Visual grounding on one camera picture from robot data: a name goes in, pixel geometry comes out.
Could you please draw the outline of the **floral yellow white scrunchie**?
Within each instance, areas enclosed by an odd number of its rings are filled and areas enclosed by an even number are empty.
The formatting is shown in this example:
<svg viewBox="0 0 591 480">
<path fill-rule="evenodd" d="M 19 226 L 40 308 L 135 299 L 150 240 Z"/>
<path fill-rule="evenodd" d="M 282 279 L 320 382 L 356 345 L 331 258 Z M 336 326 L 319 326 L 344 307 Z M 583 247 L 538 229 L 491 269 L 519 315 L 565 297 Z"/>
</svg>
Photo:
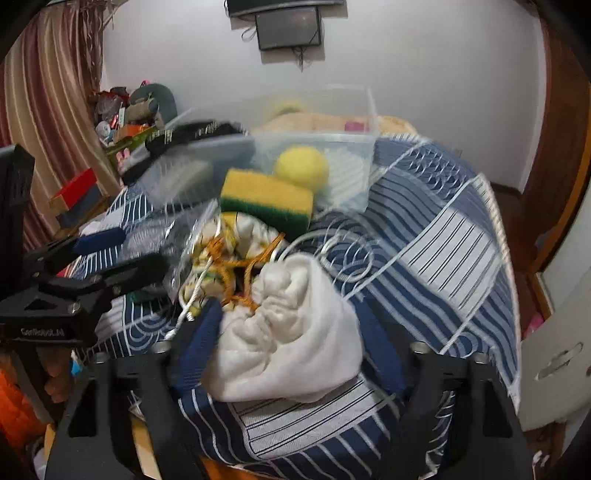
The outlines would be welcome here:
<svg viewBox="0 0 591 480">
<path fill-rule="evenodd" d="M 180 319 L 197 319 L 215 298 L 233 309 L 255 311 L 253 281 L 264 265 L 287 246 L 286 235 L 245 213 L 225 212 L 204 223 L 189 249 L 190 270 L 178 290 Z"/>
</svg>

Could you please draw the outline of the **yellow green sponge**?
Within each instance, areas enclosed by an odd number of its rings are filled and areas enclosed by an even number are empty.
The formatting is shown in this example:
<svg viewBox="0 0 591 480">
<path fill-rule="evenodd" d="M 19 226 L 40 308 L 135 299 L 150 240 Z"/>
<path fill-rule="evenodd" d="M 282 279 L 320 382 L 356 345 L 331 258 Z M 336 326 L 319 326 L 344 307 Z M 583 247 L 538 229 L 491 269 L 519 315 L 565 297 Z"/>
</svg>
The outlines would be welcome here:
<svg viewBox="0 0 591 480">
<path fill-rule="evenodd" d="M 219 206 L 224 212 L 245 213 L 294 239 L 308 231 L 314 194 L 277 177 L 253 170 L 230 169 Z"/>
</svg>

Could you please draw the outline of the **white fluffy towel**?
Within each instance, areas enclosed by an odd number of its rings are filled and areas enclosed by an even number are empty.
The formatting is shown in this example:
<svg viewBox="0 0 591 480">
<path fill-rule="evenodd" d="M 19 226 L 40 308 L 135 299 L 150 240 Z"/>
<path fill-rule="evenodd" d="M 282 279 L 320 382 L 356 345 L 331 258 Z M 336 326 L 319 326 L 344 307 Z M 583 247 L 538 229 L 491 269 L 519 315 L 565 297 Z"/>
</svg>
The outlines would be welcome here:
<svg viewBox="0 0 591 480">
<path fill-rule="evenodd" d="M 222 402 L 312 403 L 360 373 L 363 340 L 353 305 L 315 257 L 263 266 L 252 284 L 256 310 L 225 312 L 201 379 Z"/>
</svg>

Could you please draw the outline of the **red box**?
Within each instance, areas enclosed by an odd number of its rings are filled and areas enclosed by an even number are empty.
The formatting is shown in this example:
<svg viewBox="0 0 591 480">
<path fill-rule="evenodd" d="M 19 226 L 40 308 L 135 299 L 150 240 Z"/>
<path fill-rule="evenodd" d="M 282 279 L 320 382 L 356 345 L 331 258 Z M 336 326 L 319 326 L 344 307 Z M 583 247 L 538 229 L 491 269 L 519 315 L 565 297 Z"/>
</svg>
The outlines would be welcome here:
<svg viewBox="0 0 591 480">
<path fill-rule="evenodd" d="M 91 168 L 83 170 L 51 197 L 50 210 L 54 215 L 69 211 L 96 183 L 94 171 Z"/>
</svg>

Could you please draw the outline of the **white cabinet with stickers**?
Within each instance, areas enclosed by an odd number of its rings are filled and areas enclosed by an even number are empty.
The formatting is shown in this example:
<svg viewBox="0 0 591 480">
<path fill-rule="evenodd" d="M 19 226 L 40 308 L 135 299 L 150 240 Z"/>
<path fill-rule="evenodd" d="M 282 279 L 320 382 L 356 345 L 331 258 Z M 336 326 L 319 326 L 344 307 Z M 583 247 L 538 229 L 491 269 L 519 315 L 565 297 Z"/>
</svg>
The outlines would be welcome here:
<svg viewBox="0 0 591 480">
<path fill-rule="evenodd" d="M 590 194 L 541 274 L 552 315 L 522 342 L 519 419 L 525 431 L 590 404 Z"/>
</svg>

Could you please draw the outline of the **green storage crate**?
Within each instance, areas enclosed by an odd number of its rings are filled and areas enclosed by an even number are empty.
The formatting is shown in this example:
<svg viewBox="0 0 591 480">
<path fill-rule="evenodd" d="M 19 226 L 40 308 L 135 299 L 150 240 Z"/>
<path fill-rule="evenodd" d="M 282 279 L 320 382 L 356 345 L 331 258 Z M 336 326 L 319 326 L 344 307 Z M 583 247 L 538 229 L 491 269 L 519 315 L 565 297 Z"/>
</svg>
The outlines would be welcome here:
<svg viewBox="0 0 591 480">
<path fill-rule="evenodd" d="M 142 132 L 134 135 L 132 137 L 126 137 L 119 142 L 113 144 L 106 148 L 106 156 L 110 163 L 116 167 L 118 165 L 117 155 L 119 152 L 124 151 L 127 149 L 130 153 L 132 153 L 135 149 L 145 143 L 145 140 L 153 133 L 157 131 L 155 126 L 152 126 L 148 129 L 143 130 Z"/>
</svg>

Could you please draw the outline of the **black patterned cloth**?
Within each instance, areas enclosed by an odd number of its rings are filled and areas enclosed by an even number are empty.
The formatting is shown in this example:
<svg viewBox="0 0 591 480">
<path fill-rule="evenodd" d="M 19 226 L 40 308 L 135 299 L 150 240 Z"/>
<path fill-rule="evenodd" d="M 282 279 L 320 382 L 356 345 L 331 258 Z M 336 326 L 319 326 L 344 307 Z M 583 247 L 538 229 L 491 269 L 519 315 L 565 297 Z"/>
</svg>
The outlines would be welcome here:
<svg viewBox="0 0 591 480">
<path fill-rule="evenodd" d="M 247 131 L 238 123 L 216 120 L 191 122 L 157 130 L 148 135 L 144 141 L 143 146 L 147 155 L 125 167 L 120 174 L 120 178 L 125 186 L 134 183 L 159 157 L 172 147 L 222 136 L 245 136 L 246 134 Z"/>
</svg>

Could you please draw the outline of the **red striped curtain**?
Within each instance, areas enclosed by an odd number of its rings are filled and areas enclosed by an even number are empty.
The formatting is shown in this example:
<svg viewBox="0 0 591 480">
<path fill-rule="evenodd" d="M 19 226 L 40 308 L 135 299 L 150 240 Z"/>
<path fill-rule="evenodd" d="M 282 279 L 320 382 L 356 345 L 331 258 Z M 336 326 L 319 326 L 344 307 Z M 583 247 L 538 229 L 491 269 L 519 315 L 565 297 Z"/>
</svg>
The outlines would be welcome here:
<svg viewBox="0 0 591 480">
<path fill-rule="evenodd" d="M 92 169 L 103 193 L 119 189 L 95 132 L 91 98 L 100 89 L 104 1 L 66 1 L 42 9 L 1 63 L 1 143 L 35 159 L 24 214 L 24 248 L 47 244 L 59 225 L 50 198 Z"/>
</svg>

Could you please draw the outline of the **grey green plush toy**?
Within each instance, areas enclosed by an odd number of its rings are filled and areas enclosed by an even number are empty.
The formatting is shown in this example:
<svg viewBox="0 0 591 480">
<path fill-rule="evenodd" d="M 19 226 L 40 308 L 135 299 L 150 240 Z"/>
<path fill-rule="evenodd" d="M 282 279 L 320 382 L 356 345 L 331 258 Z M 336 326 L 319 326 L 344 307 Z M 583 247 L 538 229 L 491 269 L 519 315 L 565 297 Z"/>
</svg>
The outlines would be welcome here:
<svg viewBox="0 0 591 480">
<path fill-rule="evenodd" d="M 140 86 L 129 96 L 125 110 L 126 124 L 149 124 L 163 128 L 177 116 L 176 101 L 164 85 L 148 83 Z"/>
</svg>

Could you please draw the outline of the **blue white patterned bedcover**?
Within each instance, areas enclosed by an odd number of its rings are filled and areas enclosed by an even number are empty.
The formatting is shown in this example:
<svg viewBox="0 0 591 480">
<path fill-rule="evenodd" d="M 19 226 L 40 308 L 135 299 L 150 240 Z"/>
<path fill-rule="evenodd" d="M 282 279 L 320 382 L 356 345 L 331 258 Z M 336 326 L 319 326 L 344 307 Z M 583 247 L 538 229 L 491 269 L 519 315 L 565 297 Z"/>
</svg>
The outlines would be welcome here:
<svg viewBox="0 0 591 480">
<path fill-rule="evenodd" d="M 332 280 L 358 308 L 375 300 L 434 351 L 492 357 L 513 402 L 521 386 L 520 315 L 509 247 L 491 185 L 419 137 L 382 138 L 369 204 L 311 222 L 298 251 L 328 247 Z M 402 401 L 370 361 L 322 400 L 224 403 L 194 387 L 179 401 L 197 453 L 274 479 L 367 479 L 398 426 Z"/>
</svg>

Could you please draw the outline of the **yellow foam ball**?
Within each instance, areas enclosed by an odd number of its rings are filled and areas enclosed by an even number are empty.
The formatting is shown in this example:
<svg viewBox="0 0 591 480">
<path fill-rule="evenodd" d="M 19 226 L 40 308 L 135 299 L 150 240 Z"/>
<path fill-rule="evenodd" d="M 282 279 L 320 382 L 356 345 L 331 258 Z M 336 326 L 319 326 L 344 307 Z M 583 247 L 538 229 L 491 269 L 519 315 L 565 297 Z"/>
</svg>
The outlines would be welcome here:
<svg viewBox="0 0 591 480">
<path fill-rule="evenodd" d="M 287 148 L 277 157 L 273 174 L 288 183 L 322 191 L 329 181 L 329 163 L 321 151 L 310 146 Z"/>
</svg>

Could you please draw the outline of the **clear plastic storage box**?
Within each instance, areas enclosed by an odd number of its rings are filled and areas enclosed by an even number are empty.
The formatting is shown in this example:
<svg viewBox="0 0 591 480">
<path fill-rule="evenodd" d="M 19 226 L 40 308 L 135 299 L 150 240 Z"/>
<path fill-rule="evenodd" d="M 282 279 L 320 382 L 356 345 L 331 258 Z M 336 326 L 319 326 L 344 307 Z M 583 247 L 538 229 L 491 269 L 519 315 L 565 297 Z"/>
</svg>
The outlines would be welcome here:
<svg viewBox="0 0 591 480">
<path fill-rule="evenodd" d="M 136 185 L 156 209 L 171 204 L 198 204 L 221 193 L 228 169 L 270 174 L 281 152 L 294 146 L 310 146 L 321 151 L 329 163 L 328 185 L 315 194 L 315 210 L 365 211 L 378 133 L 256 131 L 256 127 L 276 116 L 293 112 L 377 117 L 372 92 L 359 86 L 291 90 L 200 105 L 182 112 L 166 128 L 216 120 L 238 123 L 247 134 L 172 147 L 147 169 Z"/>
</svg>

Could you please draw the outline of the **beige fleece blanket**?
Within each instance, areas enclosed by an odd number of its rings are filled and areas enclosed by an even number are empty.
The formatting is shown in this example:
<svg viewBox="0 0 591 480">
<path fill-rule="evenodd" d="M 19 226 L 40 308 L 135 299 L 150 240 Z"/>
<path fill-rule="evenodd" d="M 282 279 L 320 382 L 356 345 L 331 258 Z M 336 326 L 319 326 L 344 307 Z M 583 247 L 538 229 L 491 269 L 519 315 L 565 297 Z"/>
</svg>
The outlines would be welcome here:
<svg viewBox="0 0 591 480">
<path fill-rule="evenodd" d="M 311 112 L 286 113 L 271 119 L 256 131 L 294 132 L 377 132 L 382 136 L 394 134 L 417 135 L 417 129 L 408 121 L 394 116 L 335 116 Z"/>
</svg>

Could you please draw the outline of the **brown wooden door frame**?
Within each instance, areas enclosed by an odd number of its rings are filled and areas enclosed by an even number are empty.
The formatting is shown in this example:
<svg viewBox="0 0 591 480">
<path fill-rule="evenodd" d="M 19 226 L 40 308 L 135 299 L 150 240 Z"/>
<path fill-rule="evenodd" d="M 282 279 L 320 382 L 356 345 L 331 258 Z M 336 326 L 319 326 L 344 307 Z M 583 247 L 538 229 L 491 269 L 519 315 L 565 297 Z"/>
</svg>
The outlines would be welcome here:
<svg viewBox="0 0 591 480">
<path fill-rule="evenodd" d="M 590 82 L 558 29 L 541 20 L 546 61 L 543 124 L 524 192 L 527 232 L 536 244 L 528 266 L 543 271 L 578 214 L 590 175 Z"/>
</svg>

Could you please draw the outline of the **large wall television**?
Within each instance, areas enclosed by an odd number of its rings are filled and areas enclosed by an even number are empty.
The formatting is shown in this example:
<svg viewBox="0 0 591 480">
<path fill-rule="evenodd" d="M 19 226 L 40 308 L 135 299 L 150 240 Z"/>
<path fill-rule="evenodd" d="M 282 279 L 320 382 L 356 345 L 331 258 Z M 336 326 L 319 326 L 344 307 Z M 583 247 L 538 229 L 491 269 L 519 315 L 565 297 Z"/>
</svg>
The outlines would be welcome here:
<svg viewBox="0 0 591 480">
<path fill-rule="evenodd" d="M 283 8 L 345 5 L 346 0 L 226 0 L 224 4 L 233 18 Z"/>
</svg>

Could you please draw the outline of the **small wall monitor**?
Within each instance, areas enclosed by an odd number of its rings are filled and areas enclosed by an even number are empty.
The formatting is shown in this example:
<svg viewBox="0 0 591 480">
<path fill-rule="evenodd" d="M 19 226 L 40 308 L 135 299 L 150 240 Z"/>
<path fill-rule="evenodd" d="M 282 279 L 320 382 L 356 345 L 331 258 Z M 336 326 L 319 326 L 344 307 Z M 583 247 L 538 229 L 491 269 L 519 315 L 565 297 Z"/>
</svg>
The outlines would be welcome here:
<svg viewBox="0 0 591 480">
<path fill-rule="evenodd" d="M 317 7 L 286 8 L 256 14 L 260 51 L 322 45 L 322 17 Z"/>
</svg>

